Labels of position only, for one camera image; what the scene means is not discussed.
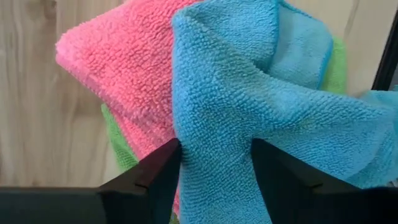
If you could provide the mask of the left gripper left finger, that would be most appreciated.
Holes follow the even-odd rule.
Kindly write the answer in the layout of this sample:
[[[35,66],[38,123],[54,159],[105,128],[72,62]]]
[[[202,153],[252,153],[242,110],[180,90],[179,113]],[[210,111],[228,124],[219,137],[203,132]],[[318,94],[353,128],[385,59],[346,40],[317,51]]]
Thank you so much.
[[[171,139],[99,187],[106,224],[169,224],[182,148]]]

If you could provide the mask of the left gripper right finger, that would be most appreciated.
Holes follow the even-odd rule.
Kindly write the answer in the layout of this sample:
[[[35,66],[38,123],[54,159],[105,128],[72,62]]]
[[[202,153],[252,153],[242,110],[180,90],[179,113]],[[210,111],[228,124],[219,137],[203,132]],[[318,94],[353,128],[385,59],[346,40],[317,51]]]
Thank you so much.
[[[343,195],[357,187],[262,139],[252,140],[251,157],[272,224],[343,224]]]

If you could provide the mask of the blue microfiber towel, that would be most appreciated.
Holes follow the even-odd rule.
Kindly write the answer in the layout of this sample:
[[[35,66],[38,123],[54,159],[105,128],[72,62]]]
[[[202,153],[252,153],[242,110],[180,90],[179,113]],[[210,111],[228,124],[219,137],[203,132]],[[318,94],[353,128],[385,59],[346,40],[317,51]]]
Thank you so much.
[[[333,38],[321,21],[283,0],[205,0],[172,28],[180,224],[271,224],[253,138],[357,187],[398,178],[398,92],[323,91]]]

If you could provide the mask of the pink microfiber towel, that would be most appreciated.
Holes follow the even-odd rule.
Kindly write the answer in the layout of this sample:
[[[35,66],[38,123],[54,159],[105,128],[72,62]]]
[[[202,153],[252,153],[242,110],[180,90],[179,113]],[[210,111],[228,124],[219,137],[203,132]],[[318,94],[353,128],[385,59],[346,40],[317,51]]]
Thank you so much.
[[[172,139],[174,12],[198,0],[128,0],[64,33],[56,61],[103,101],[117,162],[134,166]]]

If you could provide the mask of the black aluminium table frame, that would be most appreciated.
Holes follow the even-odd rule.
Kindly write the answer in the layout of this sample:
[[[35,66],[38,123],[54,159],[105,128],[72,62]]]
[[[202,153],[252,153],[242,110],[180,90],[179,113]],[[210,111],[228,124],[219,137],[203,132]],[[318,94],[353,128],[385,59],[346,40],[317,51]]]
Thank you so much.
[[[398,9],[379,63],[372,89],[392,90],[398,85]]]

